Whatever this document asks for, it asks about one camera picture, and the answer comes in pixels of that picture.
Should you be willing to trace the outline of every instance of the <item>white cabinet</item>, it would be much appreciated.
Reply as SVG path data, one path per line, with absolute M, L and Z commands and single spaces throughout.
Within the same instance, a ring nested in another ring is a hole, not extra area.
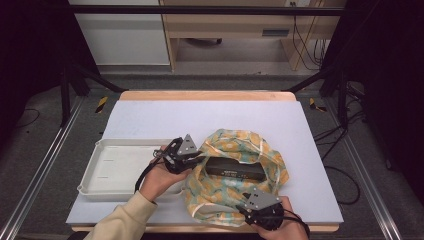
M 69 0 L 72 5 L 158 5 L 157 0 Z M 169 65 L 160 14 L 75 14 L 97 65 Z

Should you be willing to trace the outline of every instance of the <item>power outlet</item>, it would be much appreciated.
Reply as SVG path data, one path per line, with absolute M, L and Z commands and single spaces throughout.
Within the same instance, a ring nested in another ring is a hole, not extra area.
M 285 7 L 308 7 L 311 0 L 287 0 Z

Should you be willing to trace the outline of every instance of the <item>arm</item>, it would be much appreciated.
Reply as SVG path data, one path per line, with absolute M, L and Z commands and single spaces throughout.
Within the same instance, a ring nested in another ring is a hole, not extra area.
M 139 192 L 97 223 L 84 240 L 139 240 L 146 229 L 147 220 L 157 208 L 154 200 L 172 184 L 184 180 L 190 172 L 191 169 L 176 175 L 168 172 L 164 164 L 156 165 L 146 175 Z
M 283 208 L 293 212 L 293 208 L 290 204 L 290 201 L 287 197 L 281 197 L 281 204 L 283 204 Z M 295 217 L 291 213 L 286 213 L 288 217 Z M 256 232 L 258 232 L 259 236 L 267 239 L 267 240 L 290 240 L 290 239 L 298 239 L 298 240 L 307 240 L 308 236 L 300 223 L 290 220 L 284 220 L 281 224 L 280 228 L 275 231 L 268 231 L 261 228 L 258 225 L 251 225 Z

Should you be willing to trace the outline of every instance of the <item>yellow and black tape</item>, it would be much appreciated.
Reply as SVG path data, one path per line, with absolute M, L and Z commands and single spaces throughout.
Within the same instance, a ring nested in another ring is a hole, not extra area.
M 327 108 L 326 107 L 317 107 L 317 105 L 315 105 L 315 100 L 313 98 L 309 98 L 309 107 L 311 109 L 316 109 L 320 112 L 327 112 Z
M 103 107 L 105 106 L 107 101 L 107 97 L 102 97 L 99 101 L 99 105 L 96 108 L 96 113 L 101 113 L 103 110 Z

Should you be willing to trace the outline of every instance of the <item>sleeve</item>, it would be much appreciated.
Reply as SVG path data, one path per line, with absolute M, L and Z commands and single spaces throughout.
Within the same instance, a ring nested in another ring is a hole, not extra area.
M 110 215 L 97 223 L 84 240 L 139 240 L 146 230 L 147 220 L 156 208 L 156 204 L 137 192 L 125 205 L 117 206 Z

